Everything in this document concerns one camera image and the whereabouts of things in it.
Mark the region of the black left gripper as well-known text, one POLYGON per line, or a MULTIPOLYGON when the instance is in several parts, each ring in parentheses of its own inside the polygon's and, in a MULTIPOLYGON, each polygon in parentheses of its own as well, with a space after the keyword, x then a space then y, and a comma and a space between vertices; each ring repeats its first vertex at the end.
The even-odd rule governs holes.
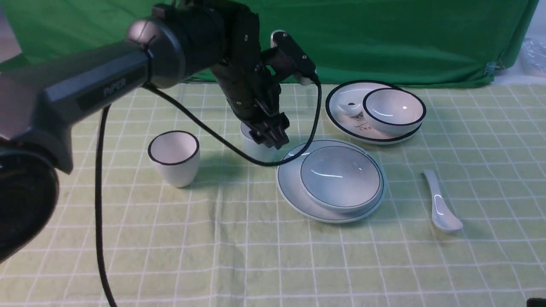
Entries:
POLYGON ((256 144, 278 150, 289 143, 289 120, 279 111, 281 87, 263 60, 248 67, 223 61, 210 70, 234 114, 251 122, 249 134, 256 144))

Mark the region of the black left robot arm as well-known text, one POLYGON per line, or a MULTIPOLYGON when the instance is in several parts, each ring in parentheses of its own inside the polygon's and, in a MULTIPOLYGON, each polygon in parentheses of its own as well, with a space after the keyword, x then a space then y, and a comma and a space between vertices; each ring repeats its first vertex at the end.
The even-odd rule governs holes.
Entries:
POLYGON ((267 147, 287 144, 280 88, 265 68, 259 17, 233 0, 156 4, 124 40, 1 74, 1 261, 56 207, 56 170, 73 170, 72 127, 142 85, 168 89, 210 69, 239 120, 267 147))

